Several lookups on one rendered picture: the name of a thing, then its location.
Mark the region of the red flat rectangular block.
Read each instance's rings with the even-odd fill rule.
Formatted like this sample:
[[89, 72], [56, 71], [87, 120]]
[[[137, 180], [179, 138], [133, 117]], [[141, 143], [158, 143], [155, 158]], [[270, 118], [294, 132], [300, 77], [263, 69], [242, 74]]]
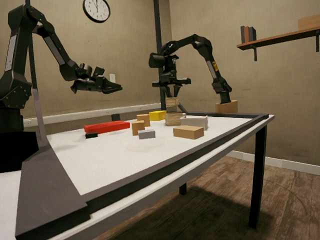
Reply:
[[103, 134], [103, 133], [124, 130], [129, 128], [131, 128], [130, 122], [118, 120], [118, 121], [84, 126], [84, 132], [85, 133], [97, 132], [97, 134]]

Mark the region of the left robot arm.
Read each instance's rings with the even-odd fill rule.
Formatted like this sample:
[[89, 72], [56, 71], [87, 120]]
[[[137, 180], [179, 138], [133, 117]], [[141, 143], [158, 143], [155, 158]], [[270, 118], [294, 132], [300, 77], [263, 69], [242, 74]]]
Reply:
[[[199, 42], [198, 44], [195, 42]], [[215, 59], [212, 55], [213, 47], [210, 42], [205, 37], [198, 36], [197, 34], [192, 34], [180, 40], [168, 41], [161, 47], [160, 53], [152, 52], [149, 57], [148, 65], [150, 68], [176, 68], [176, 60], [179, 57], [171, 55], [176, 52], [179, 48], [182, 48], [188, 44], [191, 44], [194, 49], [196, 49], [201, 56], [204, 57], [209, 71], [213, 78], [213, 83], [211, 84], [216, 94], [220, 95], [220, 104], [231, 103], [229, 93], [232, 92], [232, 88], [228, 85], [227, 81], [221, 76]], [[163, 71], [160, 75], [161, 82], [170, 82], [172, 79], [176, 79], [176, 72], [170, 69], [169, 72]]]

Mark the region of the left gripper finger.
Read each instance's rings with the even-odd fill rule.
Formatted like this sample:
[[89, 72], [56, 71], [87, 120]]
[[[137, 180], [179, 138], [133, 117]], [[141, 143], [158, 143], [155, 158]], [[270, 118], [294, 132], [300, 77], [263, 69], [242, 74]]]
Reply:
[[177, 97], [180, 88], [182, 87], [182, 85], [174, 85], [174, 97]]
[[160, 88], [162, 88], [162, 89], [165, 91], [166, 96], [167, 96], [168, 98], [170, 98], [170, 87], [169, 87], [169, 86], [162, 86], [162, 87], [160, 87]]

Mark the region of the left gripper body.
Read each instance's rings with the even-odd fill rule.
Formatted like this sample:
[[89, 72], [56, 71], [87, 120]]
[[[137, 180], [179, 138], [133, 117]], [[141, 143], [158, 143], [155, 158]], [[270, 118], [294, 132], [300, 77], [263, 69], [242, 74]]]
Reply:
[[[166, 72], [170, 72], [170, 69], [173, 69], [175, 70], [176, 74], [177, 74], [177, 70], [176, 70], [176, 67], [168, 67], [168, 68], [165, 68], [164, 70], [166, 70]], [[185, 84], [185, 85], [188, 85], [188, 84], [191, 84], [191, 79], [188, 78], [188, 77], [185, 77], [185, 78], [180, 78], [180, 80], [177, 79], [177, 77], [175, 77], [175, 79], [172, 79], [172, 81], [165, 81], [165, 82], [161, 82], [161, 81], [153, 81], [152, 82], [152, 87], [167, 87], [168, 85], [174, 85], [177, 86], [177, 85], [181, 85], [182, 84]]]

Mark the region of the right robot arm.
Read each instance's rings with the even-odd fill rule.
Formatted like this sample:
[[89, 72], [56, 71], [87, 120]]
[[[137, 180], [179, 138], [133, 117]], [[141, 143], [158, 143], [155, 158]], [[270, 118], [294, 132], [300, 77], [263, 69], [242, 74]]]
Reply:
[[[38, 25], [40, 22], [42, 25]], [[79, 66], [70, 59], [54, 26], [48, 22], [43, 13], [24, 3], [8, 13], [8, 25], [11, 29], [4, 74], [0, 79], [0, 134], [23, 132], [24, 120], [20, 109], [32, 96], [32, 83], [25, 78], [25, 67], [30, 34], [38, 34], [59, 64], [59, 71], [65, 81], [74, 81], [70, 87], [76, 94], [77, 90], [87, 91], [88, 78], [96, 79], [103, 75], [105, 69], [96, 66], [93, 76], [92, 67], [81, 63]], [[86, 74], [85, 74], [86, 73]]]

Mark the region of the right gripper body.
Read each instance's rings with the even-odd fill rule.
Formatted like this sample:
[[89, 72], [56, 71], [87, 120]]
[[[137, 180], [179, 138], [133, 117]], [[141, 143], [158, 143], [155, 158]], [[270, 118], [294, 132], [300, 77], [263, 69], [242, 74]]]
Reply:
[[108, 91], [104, 90], [104, 76], [98, 75], [96, 79], [89, 77], [86, 80], [86, 90], [91, 92], [103, 92], [108, 95]]

